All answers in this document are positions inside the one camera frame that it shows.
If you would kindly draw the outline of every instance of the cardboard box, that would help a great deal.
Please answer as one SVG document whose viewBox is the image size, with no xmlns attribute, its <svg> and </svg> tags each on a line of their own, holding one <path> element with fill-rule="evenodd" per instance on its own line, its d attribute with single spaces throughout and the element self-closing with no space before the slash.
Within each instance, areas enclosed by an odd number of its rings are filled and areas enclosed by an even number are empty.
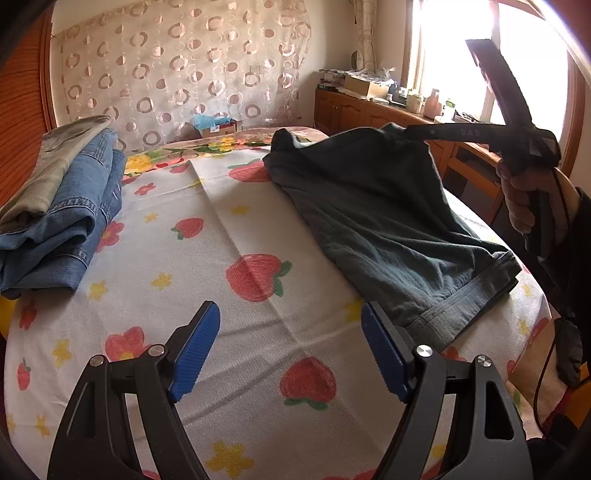
<svg viewBox="0 0 591 480">
<path fill-rule="evenodd" d="M 347 90 L 352 90 L 360 95 L 368 97 L 386 98 L 389 86 L 380 85 L 379 83 L 367 82 L 366 80 L 359 80 L 350 75 L 345 77 L 345 84 L 343 85 Z"/>
<path fill-rule="evenodd" d="M 221 137 L 222 135 L 235 134 L 242 131 L 242 121 L 232 120 L 228 124 L 200 130 L 201 138 Z"/>
</svg>

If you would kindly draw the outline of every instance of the yellow star print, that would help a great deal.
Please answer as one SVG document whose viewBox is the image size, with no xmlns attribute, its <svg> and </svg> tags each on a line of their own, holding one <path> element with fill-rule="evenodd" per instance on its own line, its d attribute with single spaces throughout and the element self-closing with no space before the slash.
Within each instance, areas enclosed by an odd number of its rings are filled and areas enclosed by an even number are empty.
<svg viewBox="0 0 591 480">
<path fill-rule="evenodd" d="M 346 320 L 347 322 L 360 322 L 361 321 L 361 308 L 363 307 L 363 300 L 357 299 L 351 303 L 345 304 L 347 310 Z"/>
<path fill-rule="evenodd" d="M 90 293 L 88 294 L 88 298 L 91 300 L 100 301 L 105 293 L 107 293 L 106 287 L 106 280 L 100 281 L 98 283 L 90 284 Z"/>
<path fill-rule="evenodd" d="M 57 368 L 61 368 L 66 360 L 72 360 L 72 354 L 69 350 L 70 341 L 67 338 L 60 339 L 56 342 L 56 347 L 51 352 L 54 356 L 54 363 Z"/>
<path fill-rule="evenodd" d="M 37 415 L 37 422 L 35 422 L 35 428 L 41 433 L 41 438 L 49 437 L 50 431 L 45 425 L 45 415 Z"/>
<path fill-rule="evenodd" d="M 189 188 L 197 188 L 197 187 L 201 187 L 203 184 L 205 183 L 205 180 L 201 179 L 201 178 L 197 178 L 197 180 L 195 180 L 191 185 L 189 185 Z"/>
<path fill-rule="evenodd" d="M 530 334 L 530 331 L 531 331 L 530 326 L 527 325 L 527 322 L 524 319 L 521 319 L 519 321 L 519 331 L 521 332 L 521 334 L 523 336 L 526 336 L 526 337 Z"/>
<path fill-rule="evenodd" d="M 166 273 L 160 272 L 158 277 L 152 280 L 152 286 L 159 289 L 159 291 L 163 291 L 166 287 L 170 286 L 172 279 L 172 274 L 167 275 Z"/>
<path fill-rule="evenodd" d="M 521 288 L 526 297 L 531 298 L 534 296 L 534 290 L 531 288 L 531 285 L 527 283 L 522 283 Z"/>
<path fill-rule="evenodd" d="M 238 205 L 230 210 L 234 215 L 246 215 L 251 208 L 247 205 Z"/>
<path fill-rule="evenodd" d="M 9 413 L 8 415 L 6 415 L 6 426 L 8 427 L 8 431 L 11 433 L 14 433 L 17 429 L 17 424 L 14 423 L 14 418 L 12 416 L 12 413 Z"/>
<path fill-rule="evenodd" d="M 225 470 L 230 478 L 236 478 L 243 470 L 251 469 L 255 465 L 252 458 L 242 456 L 244 445 L 241 443 L 226 446 L 224 442 L 216 442 L 213 444 L 213 451 L 213 457 L 205 462 L 212 472 Z"/>
<path fill-rule="evenodd" d="M 445 453 L 445 443 L 438 443 L 437 445 L 433 445 L 431 447 L 431 455 L 433 458 L 443 458 L 443 454 Z"/>
<path fill-rule="evenodd" d="M 157 213 L 149 213 L 148 215 L 146 215 L 144 217 L 144 219 L 146 220 L 146 223 L 153 222 L 158 219 L 158 214 Z"/>
</svg>

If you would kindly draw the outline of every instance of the bottle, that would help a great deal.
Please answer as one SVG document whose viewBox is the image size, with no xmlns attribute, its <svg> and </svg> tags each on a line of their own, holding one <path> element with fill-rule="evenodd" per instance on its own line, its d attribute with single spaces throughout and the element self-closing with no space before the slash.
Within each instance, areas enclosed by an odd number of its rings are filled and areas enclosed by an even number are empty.
<svg viewBox="0 0 591 480">
<path fill-rule="evenodd" d="M 439 90 L 431 90 L 431 95 L 425 101 L 425 110 L 423 115 L 427 118 L 434 119 L 441 114 L 441 103 L 439 102 Z"/>
</svg>

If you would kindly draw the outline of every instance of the denim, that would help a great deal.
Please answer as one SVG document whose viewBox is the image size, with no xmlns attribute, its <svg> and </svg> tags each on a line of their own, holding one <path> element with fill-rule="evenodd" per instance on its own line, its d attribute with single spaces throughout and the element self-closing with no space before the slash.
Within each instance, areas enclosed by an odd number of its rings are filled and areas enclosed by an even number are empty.
<svg viewBox="0 0 591 480">
<path fill-rule="evenodd" d="M 0 208 L 0 233 L 27 228 L 47 213 L 74 158 L 110 124 L 110 116 L 97 115 L 43 135 L 33 173 Z"/>
<path fill-rule="evenodd" d="M 26 229 L 0 235 L 0 291 L 77 289 L 107 224 L 121 209 L 125 155 L 104 129 L 72 161 L 47 213 Z"/>
<path fill-rule="evenodd" d="M 453 213 L 427 144 L 392 124 L 309 147 L 282 129 L 263 162 L 326 256 L 419 344 L 442 350 L 517 284 L 513 253 Z"/>
</svg>

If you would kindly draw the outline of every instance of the bed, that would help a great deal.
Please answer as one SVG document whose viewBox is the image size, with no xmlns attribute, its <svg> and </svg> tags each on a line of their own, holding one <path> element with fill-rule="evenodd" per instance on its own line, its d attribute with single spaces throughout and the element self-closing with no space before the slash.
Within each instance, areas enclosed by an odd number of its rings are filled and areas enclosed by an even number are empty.
<svg viewBox="0 0 591 480">
<path fill-rule="evenodd" d="M 325 138 L 291 128 L 302 141 Z M 128 159 L 124 206 L 80 288 L 21 298 L 5 358 L 11 442 L 44 479 L 64 408 L 88 359 L 138 356 L 164 343 L 205 300 L 222 327 L 191 394 L 177 405 L 212 479 L 369 480 L 404 406 L 361 331 L 363 299 L 326 259 L 261 158 L 273 129 L 165 145 Z M 482 238 L 501 239 L 460 200 Z M 252 297 L 241 268 L 268 284 Z M 444 354 L 488 354 L 506 380 L 551 318 L 527 269 Z M 128 410 L 142 468 L 157 478 L 137 402 Z M 450 420 L 446 402 L 443 421 Z M 443 456 L 437 433 L 427 469 Z"/>
</svg>

